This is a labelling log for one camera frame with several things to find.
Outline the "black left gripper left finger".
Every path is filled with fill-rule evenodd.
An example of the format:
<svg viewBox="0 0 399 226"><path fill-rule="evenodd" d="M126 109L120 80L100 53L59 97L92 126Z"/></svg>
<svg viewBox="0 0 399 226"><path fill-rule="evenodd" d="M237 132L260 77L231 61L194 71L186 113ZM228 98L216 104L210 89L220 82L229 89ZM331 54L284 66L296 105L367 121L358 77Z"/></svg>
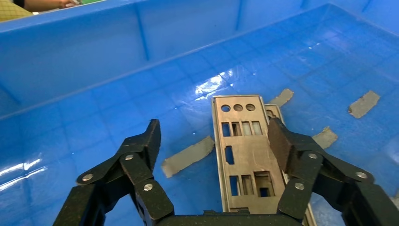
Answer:
<svg viewBox="0 0 399 226"><path fill-rule="evenodd" d="M153 175L160 144L160 121L152 119L144 133L125 138L114 156L78 176L53 224L102 226L126 195L146 226L173 216L174 206Z"/></svg>

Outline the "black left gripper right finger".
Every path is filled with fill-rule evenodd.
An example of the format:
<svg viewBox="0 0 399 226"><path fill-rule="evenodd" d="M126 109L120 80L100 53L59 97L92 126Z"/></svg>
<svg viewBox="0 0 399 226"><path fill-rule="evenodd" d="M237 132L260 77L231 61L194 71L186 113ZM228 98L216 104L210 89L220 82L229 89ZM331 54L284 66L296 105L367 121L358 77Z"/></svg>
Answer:
<svg viewBox="0 0 399 226"><path fill-rule="evenodd" d="M312 137L270 118L270 148L289 181L277 211L301 222L316 193L341 212L347 226L396 226L399 211L369 172L328 154Z"/></svg>

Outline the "hand of smock person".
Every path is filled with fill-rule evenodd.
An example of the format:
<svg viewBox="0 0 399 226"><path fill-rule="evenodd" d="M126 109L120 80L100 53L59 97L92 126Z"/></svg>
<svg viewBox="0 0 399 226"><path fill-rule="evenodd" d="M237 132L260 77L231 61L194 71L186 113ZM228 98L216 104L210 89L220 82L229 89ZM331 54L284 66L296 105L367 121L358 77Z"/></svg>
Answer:
<svg viewBox="0 0 399 226"><path fill-rule="evenodd" d="M60 0L60 9L64 8L71 8L75 6L81 5L81 2L79 0Z"/></svg>

